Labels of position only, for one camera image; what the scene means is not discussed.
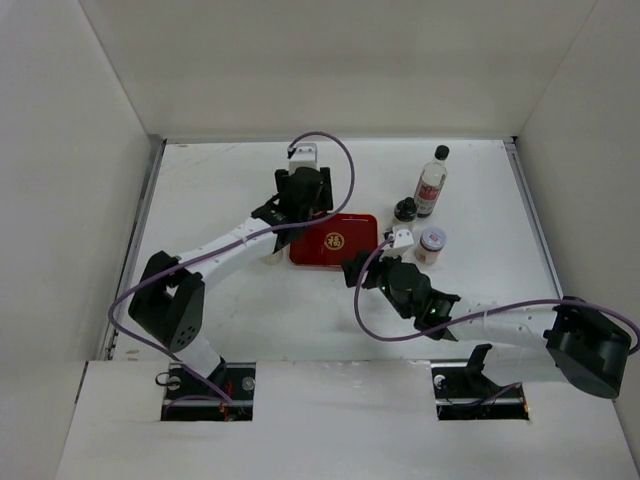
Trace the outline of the red rectangular tray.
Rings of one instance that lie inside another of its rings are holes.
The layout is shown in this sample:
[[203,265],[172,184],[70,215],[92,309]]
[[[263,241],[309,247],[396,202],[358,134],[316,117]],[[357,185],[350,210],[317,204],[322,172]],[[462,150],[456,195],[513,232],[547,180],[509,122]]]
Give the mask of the red rectangular tray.
[[339,213],[308,227],[289,247],[289,260],[305,267],[339,267],[343,260],[378,245],[377,219],[371,214]]

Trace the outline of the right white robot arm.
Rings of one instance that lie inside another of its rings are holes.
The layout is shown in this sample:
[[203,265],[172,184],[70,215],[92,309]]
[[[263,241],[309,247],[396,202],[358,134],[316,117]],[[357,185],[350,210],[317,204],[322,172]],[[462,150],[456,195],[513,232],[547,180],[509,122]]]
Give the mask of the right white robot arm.
[[620,393],[639,329],[616,312],[576,297],[497,306],[436,289],[413,263],[361,251],[341,263],[347,287],[377,290],[412,338],[471,342],[464,384],[473,394],[520,382],[565,382],[600,398]]

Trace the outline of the tall clear vinegar bottle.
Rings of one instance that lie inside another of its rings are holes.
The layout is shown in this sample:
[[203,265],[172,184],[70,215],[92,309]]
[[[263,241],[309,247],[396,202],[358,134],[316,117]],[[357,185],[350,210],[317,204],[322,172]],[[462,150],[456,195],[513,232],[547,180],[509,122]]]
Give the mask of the tall clear vinegar bottle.
[[417,208],[417,217],[430,216],[436,206],[437,200],[445,184],[448,171],[445,166],[450,153],[446,145],[439,145],[433,159],[424,165],[414,193],[414,202]]

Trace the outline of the silver-capped glass shaker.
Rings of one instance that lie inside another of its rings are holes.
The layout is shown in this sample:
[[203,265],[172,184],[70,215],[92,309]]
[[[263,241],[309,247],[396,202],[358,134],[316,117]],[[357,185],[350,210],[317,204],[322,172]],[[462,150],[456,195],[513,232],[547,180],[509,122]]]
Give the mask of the silver-capped glass shaker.
[[283,254],[281,251],[272,253],[270,255],[261,258],[261,261],[266,265],[276,265],[282,260]]

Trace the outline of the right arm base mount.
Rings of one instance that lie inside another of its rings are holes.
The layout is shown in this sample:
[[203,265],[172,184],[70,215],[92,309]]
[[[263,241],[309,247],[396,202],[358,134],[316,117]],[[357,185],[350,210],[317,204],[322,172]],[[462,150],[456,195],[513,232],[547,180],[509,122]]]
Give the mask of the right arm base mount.
[[529,420],[520,383],[500,386],[483,375],[490,344],[474,348],[467,360],[431,364],[436,414],[440,421]]

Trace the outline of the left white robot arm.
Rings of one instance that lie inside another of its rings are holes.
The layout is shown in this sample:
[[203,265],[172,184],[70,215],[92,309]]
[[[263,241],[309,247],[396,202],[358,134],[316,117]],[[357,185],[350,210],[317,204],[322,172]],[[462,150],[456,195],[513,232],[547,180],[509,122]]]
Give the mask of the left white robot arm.
[[225,360],[202,333],[208,291],[253,261],[283,250],[302,236],[308,221],[333,208],[329,168],[279,169],[275,179],[276,195],[228,234],[181,255],[154,254],[142,281],[180,268],[136,291],[129,304],[129,317],[193,370],[189,383],[202,398],[219,395],[226,374]]

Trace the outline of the small pink-lidded spice jar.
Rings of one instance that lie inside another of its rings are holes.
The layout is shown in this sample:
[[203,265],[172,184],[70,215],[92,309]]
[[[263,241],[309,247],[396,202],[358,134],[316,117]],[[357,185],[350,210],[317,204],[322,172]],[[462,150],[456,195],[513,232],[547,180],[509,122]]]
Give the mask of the small pink-lidded spice jar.
[[414,249],[415,258],[425,264],[433,265],[447,242],[446,233],[438,227],[426,227]]

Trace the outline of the black-capped white bottle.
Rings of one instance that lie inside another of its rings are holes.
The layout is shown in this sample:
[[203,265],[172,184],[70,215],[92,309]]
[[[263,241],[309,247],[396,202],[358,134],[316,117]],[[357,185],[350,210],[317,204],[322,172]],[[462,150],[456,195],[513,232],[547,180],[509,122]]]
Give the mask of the black-capped white bottle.
[[406,197],[400,200],[394,207],[392,215],[392,226],[413,230],[417,217],[417,205],[413,197]]

